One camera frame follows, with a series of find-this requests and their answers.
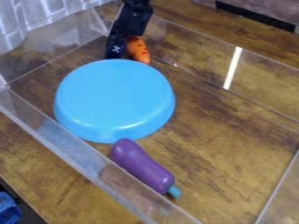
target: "wooden table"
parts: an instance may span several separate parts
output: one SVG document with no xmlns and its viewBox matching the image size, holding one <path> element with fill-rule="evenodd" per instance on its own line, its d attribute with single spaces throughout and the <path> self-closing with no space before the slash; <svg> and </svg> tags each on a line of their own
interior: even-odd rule
<svg viewBox="0 0 299 224">
<path fill-rule="evenodd" d="M 153 7 L 157 16 L 299 67 L 295 35 L 193 2 L 153 0 Z M 103 44 L 95 40 L 13 82 L 12 90 L 49 116 L 65 72 L 103 57 Z M 299 125 L 160 60 L 153 66 L 172 83 L 177 108 L 139 143 L 176 175 L 184 192 L 175 203 L 204 223 L 253 223 L 294 157 Z M 3 114 L 0 119 L 1 178 L 49 223 L 141 223 Z M 91 144 L 108 156 L 107 146 Z"/>
</svg>

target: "blue object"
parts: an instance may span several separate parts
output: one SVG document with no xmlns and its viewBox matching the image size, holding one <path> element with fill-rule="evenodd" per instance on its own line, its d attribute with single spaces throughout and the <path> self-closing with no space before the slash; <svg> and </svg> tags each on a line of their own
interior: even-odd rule
<svg viewBox="0 0 299 224">
<path fill-rule="evenodd" d="M 60 83 L 53 114 L 80 138 L 113 143 L 157 131 L 172 116 L 175 97 L 163 74 L 127 59 L 77 68 Z"/>
<path fill-rule="evenodd" d="M 15 224 L 21 218 L 21 210 L 7 192 L 0 192 L 0 223 Z"/>
<path fill-rule="evenodd" d="M 183 191 L 176 185 L 171 185 L 171 187 L 168 188 L 168 193 L 173 196 L 175 199 L 179 199 Z"/>
</svg>

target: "black object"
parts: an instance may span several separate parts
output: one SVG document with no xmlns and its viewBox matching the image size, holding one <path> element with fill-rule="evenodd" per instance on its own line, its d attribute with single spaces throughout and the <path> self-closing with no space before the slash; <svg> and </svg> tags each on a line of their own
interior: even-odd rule
<svg viewBox="0 0 299 224">
<path fill-rule="evenodd" d="M 227 12 L 233 13 L 236 15 L 240 15 L 244 18 L 249 18 L 249 19 L 257 21 L 259 23 L 263 23 L 265 25 L 271 25 L 275 28 L 279 28 L 279 29 L 282 29 L 287 32 L 295 32 L 295 25 L 294 24 L 290 24 L 286 21 L 279 20 L 276 18 L 264 16 L 264 15 L 261 15 L 261 14 L 259 14 L 259 13 L 251 11 L 251 10 L 244 10 L 235 5 L 231 5 L 228 3 L 223 3 L 221 1 L 216 1 L 216 8 L 219 10 L 223 10 L 223 11 L 227 11 Z"/>
<path fill-rule="evenodd" d="M 119 59 L 127 48 L 128 36 L 143 36 L 153 15 L 149 0 L 123 0 L 124 7 L 107 38 L 107 59 Z"/>
</svg>

